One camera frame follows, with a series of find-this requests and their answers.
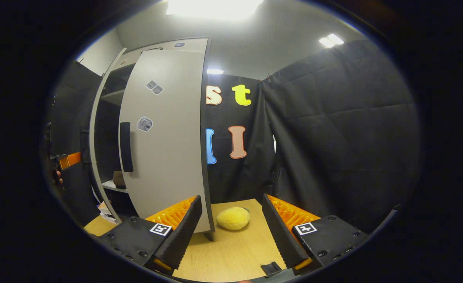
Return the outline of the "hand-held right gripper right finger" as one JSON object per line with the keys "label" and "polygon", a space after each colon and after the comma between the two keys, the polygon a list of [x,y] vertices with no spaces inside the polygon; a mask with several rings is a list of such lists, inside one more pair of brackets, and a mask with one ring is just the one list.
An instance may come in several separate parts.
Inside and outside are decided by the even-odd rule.
{"label": "hand-held right gripper right finger", "polygon": [[262,213],[286,267],[296,275],[337,262],[368,239],[338,216],[318,217],[267,194]]}

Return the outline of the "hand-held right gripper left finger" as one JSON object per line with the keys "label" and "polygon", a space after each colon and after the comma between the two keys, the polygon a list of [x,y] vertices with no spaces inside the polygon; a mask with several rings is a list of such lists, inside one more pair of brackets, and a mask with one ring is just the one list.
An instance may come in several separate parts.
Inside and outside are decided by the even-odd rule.
{"label": "hand-held right gripper left finger", "polygon": [[180,201],[146,218],[130,217],[97,237],[136,264],[172,275],[178,269],[202,213],[201,197]]}

